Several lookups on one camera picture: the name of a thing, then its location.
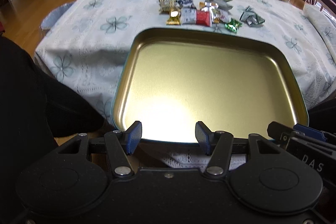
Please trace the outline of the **red white snack packet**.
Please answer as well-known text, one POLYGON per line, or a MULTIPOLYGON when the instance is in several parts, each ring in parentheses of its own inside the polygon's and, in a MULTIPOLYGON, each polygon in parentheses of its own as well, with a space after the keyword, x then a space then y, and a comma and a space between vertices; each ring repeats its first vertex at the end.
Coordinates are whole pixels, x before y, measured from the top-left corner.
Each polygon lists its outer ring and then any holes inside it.
POLYGON ((211 16, 209 11, 201 11, 193 8, 182 8, 180 23, 195 24, 200 26, 212 26, 211 16))

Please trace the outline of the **white green snack packet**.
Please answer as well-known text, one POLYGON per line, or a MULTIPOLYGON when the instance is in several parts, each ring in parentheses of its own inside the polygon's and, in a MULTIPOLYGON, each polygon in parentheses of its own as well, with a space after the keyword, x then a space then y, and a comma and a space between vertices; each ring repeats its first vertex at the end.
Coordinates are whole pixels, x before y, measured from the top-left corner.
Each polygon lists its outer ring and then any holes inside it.
POLYGON ((239 20, 249 27, 260 27, 265 23, 265 19, 257 14, 251 6, 244 8, 239 20))

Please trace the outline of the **yellow brown patterned snack packet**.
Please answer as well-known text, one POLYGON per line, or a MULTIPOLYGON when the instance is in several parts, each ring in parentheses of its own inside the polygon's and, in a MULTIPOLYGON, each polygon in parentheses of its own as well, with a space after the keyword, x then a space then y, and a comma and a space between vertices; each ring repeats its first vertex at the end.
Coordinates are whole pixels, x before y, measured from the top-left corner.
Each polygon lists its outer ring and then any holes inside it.
POLYGON ((168 13, 176 8, 176 0, 158 0, 159 12, 168 13))

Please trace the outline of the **gold metal tin tray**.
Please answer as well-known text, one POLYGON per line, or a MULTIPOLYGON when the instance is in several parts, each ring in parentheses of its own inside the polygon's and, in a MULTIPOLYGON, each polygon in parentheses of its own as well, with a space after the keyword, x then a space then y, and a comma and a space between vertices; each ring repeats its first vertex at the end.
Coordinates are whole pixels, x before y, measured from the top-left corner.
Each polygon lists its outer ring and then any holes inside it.
POLYGON ((308 125, 288 60, 253 39, 179 28, 151 28, 133 40, 113 103, 119 130, 142 124, 153 141, 195 143, 195 125, 237 138, 267 135, 275 121, 308 125))

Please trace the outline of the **white floral tablecloth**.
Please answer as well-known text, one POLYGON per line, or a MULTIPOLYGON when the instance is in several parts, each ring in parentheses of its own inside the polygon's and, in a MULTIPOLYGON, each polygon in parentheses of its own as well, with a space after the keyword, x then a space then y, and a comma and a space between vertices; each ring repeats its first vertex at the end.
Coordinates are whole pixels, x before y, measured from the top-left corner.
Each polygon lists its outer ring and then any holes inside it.
MULTIPOLYGON (((118 82, 134 37, 147 28, 166 25, 158 2, 77 0, 63 14, 50 14, 54 21, 37 46, 34 61, 111 122, 118 82)), ((285 55, 309 110, 310 126, 334 133, 335 25, 311 5, 298 9, 278 0, 230 0, 229 4, 234 19, 246 8, 264 19, 259 26, 243 24, 238 36, 270 43, 285 55)))

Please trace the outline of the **shiny green candy wrapper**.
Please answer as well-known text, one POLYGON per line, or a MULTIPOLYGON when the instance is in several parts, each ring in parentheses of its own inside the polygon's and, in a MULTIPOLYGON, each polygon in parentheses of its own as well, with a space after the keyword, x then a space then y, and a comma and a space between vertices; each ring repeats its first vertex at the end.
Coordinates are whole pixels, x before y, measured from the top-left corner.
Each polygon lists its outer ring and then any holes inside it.
POLYGON ((229 20, 228 23, 224 23, 225 28, 229 31, 229 32, 233 32, 233 33, 237 33, 238 29, 242 26, 242 22, 231 18, 229 20))

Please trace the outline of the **gold foil candy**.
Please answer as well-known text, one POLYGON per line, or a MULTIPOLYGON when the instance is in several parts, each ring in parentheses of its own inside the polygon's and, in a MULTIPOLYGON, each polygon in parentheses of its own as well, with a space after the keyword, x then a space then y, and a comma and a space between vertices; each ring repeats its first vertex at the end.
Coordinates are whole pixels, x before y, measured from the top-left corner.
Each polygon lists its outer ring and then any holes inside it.
POLYGON ((169 12, 169 18, 166 21, 167 25, 180 25, 181 24, 181 10, 173 8, 169 12))

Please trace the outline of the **silver yellow snack packet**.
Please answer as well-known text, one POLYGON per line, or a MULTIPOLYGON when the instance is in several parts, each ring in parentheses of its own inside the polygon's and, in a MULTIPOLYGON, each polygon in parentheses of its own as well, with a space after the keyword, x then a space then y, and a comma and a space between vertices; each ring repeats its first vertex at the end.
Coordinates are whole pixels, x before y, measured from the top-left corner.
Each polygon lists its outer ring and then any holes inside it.
POLYGON ((228 23, 230 21, 228 11, 221 9, 217 3, 200 2, 199 8, 201 11, 208 11, 210 13, 210 18, 213 23, 228 23))

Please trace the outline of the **silver grey snack packet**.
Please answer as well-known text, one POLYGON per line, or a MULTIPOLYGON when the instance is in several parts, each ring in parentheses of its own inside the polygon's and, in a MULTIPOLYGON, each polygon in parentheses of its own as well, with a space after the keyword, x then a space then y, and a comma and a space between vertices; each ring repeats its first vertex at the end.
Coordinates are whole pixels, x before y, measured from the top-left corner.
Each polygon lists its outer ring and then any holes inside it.
POLYGON ((219 9, 222 9, 224 11, 229 11, 233 8, 232 5, 228 4, 226 1, 224 0, 205 0, 205 2, 211 2, 214 3, 215 5, 217 5, 217 7, 219 9))

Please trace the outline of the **white blue snack packet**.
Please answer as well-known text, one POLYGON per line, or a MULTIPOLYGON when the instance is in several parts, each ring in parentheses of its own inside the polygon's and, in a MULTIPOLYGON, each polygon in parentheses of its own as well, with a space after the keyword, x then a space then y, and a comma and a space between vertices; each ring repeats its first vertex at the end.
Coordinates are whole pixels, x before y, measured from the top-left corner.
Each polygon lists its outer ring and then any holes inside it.
POLYGON ((193 0, 176 0, 176 4, 179 9, 183 8, 196 9, 193 0))

